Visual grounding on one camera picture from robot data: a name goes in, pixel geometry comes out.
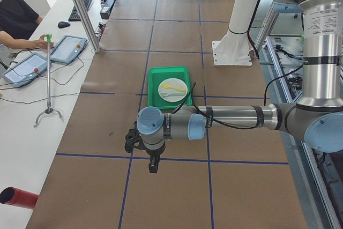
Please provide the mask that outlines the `person's hand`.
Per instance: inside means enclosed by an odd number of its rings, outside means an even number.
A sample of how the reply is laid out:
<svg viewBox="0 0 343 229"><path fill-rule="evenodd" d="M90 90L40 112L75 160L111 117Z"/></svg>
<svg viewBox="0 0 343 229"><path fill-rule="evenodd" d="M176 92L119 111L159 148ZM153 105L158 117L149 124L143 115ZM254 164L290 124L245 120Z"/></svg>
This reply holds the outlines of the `person's hand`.
<svg viewBox="0 0 343 229"><path fill-rule="evenodd" d="M47 34L43 34L38 40L35 40L34 48L48 49L47 36Z"/></svg>

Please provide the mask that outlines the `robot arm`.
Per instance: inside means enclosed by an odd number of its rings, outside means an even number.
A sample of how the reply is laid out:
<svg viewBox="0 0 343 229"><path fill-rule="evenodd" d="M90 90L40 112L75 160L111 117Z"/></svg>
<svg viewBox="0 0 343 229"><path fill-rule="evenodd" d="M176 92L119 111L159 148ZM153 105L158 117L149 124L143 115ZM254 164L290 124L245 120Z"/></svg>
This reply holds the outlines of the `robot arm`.
<svg viewBox="0 0 343 229"><path fill-rule="evenodd" d="M274 0L304 12L302 96L292 104L178 106L172 113L143 108L125 138L126 152L145 150L148 168L158 171L165 142L202 139L205 129L266 127L286 132L323 153L342 150L342 0Z"/></svg>

